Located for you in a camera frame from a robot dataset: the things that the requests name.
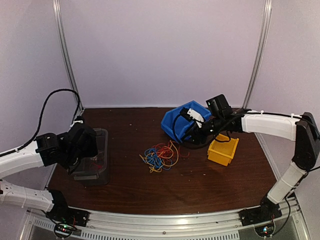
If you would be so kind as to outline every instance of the metal frame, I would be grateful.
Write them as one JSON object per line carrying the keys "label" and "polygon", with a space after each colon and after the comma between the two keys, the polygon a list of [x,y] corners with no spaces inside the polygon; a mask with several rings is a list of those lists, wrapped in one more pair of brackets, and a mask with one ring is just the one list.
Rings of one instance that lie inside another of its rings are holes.
{"label": "metal frame", "polygon": [[[57,26],[57,30],[58,30],[59,41],[60,41],[62,57],[63,57],[66,73],[69,78],[71,88],[73,90],[75,90],[77,93],[79,93],[78,88],[77,88],[77,84],[75,81],[74,72],[73,72],[73,69],[71,66],[69,53],[68,53],[66,36],[65,36],[64,25],[63,25],[61,9],[60,9],[60,0],[53,0],[52,3],[53,3],[54,18],[55,18],[56,26]],[[82,111],[83,109],[84,109],[84,107],[83,107],[83,104],[80,99],[80,111]]]}
{"label": "metal frame", "polygon": [[263,11],[263,19],[262,19],[262,26],[261,26],[261,32],[260,32],[260,38],[259,38],[259,43],[258,43],[258,49],[256,52],[255,60],[254,60],[254,65],[252,69],[252,74],[249,82],[249,86],[244,98],[244,102],[242,107],[247,108],[256,80],[259,72],[259,68],[261,65],[262,61],[262,55],[266,46],[267,42],[267,37],[269,33],[269,26],[270,26],[270,20],[271,20],[271,13],[272,13],[272,0],[265,0],[264,3],[264,11]]}
{"label": "metal frame", "polygon": [[[289,199],[291,216],[300,240],[310,240],[300,206],[296,198]],[[285,201],[280,203],[282,217],[289,213]],[[133,215],[101,211],[90,211],[86,227],[77,227],[75,238],[91,239],[135,239],[135,240],[186,240],[186,239],[220,239],[220,236],[233,235],[239,239],[239,231],[253,228],[243,227],[238,210],[215,213],[198,213],[184,215]],[[38,210],[28,211],[25,225],[19,236],[20,240],[31,240],[33,226],[53,230],[53,224]]]}

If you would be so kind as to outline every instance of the yellow plastic bin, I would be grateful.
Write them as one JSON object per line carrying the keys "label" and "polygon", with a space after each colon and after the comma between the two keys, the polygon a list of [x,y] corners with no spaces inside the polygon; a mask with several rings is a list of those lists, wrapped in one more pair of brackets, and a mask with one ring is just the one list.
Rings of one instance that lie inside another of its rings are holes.
{"label": "yellow plastic bin", "polygon": [[[229,138],[219,134],[216,137],[219,141],[227,141]],[[235,156],[239,138],[231,138],[229,142],[218,142],[213,140],[208,149],[208,159],[218,164],[228,166]]]}

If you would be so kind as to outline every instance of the blue plastic bin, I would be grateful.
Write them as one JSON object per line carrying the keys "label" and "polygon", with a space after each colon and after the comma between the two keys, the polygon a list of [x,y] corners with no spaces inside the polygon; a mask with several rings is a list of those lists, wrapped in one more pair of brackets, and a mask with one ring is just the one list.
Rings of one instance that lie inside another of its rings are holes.
{"label": "blue plastic bin", "polygon": [[[164,130],[166,134],[168,134],[173,140],[177,141],[174,136],[173,132],[173,123],[176,116],[180,113],[182,108],[193,109],[201,114],[201,116],[208,120],[211,116],[211,113],[208,109],[201,106],[196,101],[188,102],[182,106],[179,106],[175,109],[167,111],[161,121],[161,128]],[[185,135],[186,130],[193,124],[193,121],[187,121],[184,117],[180,116],[177,121],[175,122],[175,133],[178,137],[179,141],[181,142],[181,138]]]}

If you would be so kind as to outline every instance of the blue wire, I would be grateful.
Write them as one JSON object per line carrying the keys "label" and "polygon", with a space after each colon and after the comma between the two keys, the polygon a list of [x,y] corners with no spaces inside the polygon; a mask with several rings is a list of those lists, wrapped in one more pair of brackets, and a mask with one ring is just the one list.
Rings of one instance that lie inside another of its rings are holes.
{"label": "blue wire", "polygon": [[155,170],[163,169],[163,170],[170,170],[171,166],[169,168],[165,168],[163,165],[163,161],[160,157],[157,155],[157,149],[155,148],[149,148],[144,151],[145,160],[143,159],[144,163],[148,163],[153,166]]}

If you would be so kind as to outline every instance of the tangled wires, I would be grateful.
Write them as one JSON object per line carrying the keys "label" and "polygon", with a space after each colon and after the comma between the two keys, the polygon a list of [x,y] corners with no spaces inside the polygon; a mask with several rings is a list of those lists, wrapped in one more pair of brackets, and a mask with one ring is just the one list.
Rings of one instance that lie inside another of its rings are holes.
{"label": "tangled wires", "polygon": [[159,143],[152,148],[147,149],[144,152],[144,157],[139,155],[144,163],[149,165],[150,173],[156,172],[161,173],[163,170],[170,170],[172,166],[176,165],[179,157],[187,158],[187,156],[182,156],[180,154],[180,146],[175,141],[169,141],[166,145],[165,143]]}

